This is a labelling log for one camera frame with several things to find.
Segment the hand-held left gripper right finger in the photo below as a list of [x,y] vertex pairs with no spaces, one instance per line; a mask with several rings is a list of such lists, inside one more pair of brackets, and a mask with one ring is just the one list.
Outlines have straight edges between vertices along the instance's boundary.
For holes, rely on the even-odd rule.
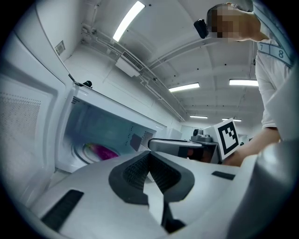
[[151,239],[190,225],[229,188],[240,167],[192,161],[165,153],[149,155]]

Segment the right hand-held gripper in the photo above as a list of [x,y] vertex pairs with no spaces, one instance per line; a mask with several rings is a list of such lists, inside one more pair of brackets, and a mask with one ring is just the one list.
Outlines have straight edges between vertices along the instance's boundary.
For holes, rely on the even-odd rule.
[[191,141],[153,138],[148,142],[151,151],[200,161],[204,146],[213,146],[211,163],[222,163],[239,147],[239,137],[232,118],[203,129],[195,129]]

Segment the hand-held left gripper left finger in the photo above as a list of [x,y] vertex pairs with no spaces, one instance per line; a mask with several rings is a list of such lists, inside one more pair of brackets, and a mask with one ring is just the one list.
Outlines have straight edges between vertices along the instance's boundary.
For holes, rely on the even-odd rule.
[[111,189],[111,170],[140,153],[84,166],[43,193],[31,206],[42,218],[70,190],[83,193],[59,233],[71,239],[160,239],[166,230],[147,205],[128,204]]

